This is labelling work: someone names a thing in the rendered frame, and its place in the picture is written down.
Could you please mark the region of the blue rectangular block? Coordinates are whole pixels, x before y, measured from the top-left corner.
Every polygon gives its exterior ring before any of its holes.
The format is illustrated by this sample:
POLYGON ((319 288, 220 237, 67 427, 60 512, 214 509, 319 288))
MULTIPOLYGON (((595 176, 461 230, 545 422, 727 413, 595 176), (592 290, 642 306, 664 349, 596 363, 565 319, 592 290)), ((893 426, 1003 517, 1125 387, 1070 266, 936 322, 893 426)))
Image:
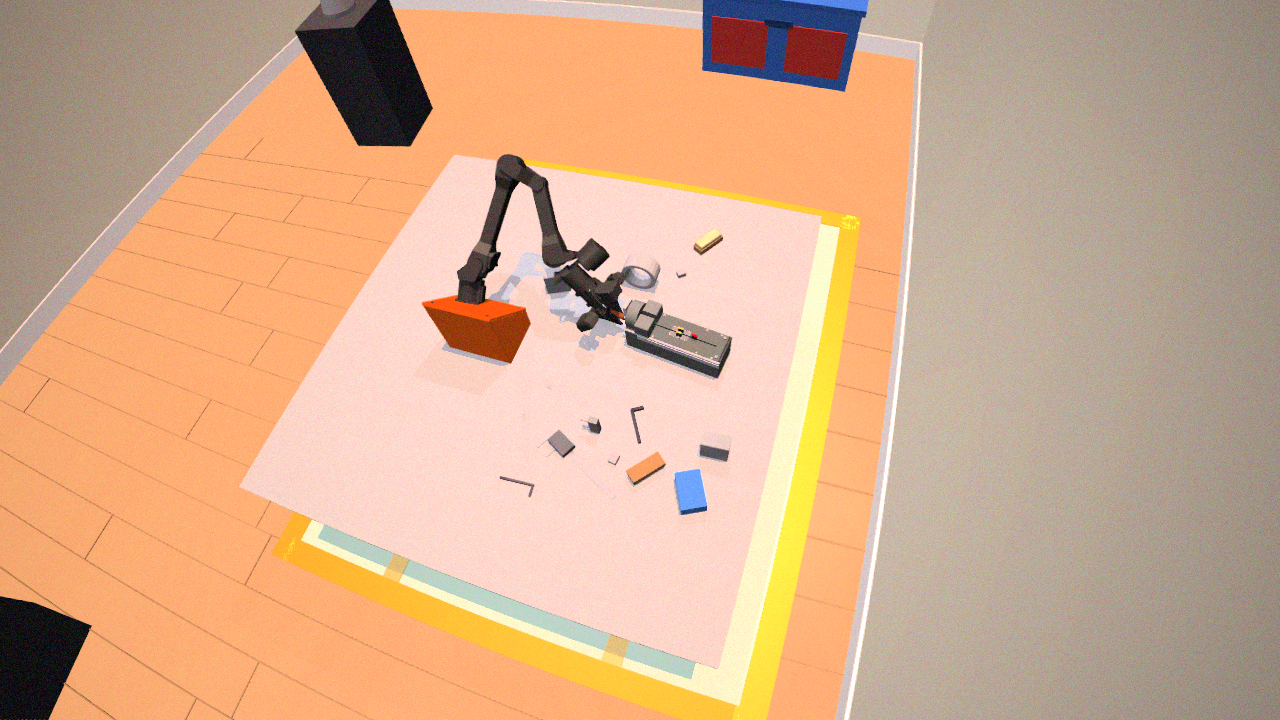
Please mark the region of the blue rectangular block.
POLYGON ((675 471, 681 515, 707 511, 707 497, 700 471, 700 468, 687 471, 675 471))

